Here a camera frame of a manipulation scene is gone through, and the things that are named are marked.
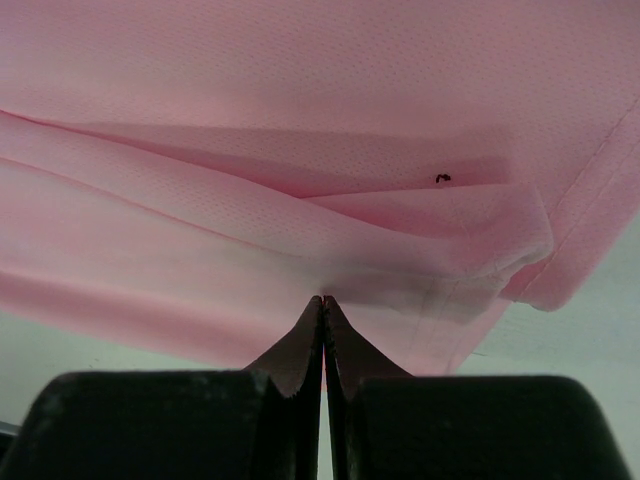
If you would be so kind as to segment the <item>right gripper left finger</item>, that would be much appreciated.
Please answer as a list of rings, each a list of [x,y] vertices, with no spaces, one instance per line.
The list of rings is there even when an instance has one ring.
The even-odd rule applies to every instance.
[[[5,479],[313,479],[323,303],[240,370],[72,372],[34,400]]]

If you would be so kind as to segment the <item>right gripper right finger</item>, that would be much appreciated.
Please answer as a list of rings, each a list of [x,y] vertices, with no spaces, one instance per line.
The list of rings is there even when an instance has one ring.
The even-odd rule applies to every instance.
[[[322,301],[338,479],[627,479],[593,396],[561,376],[419,377]]]

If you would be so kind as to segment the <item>pink t shirt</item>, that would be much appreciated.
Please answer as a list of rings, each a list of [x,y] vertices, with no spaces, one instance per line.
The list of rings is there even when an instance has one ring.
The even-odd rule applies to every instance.
[[[635,1],[5,1],[1,307],[243,365],[331,295],[404,368],[639,208]]]

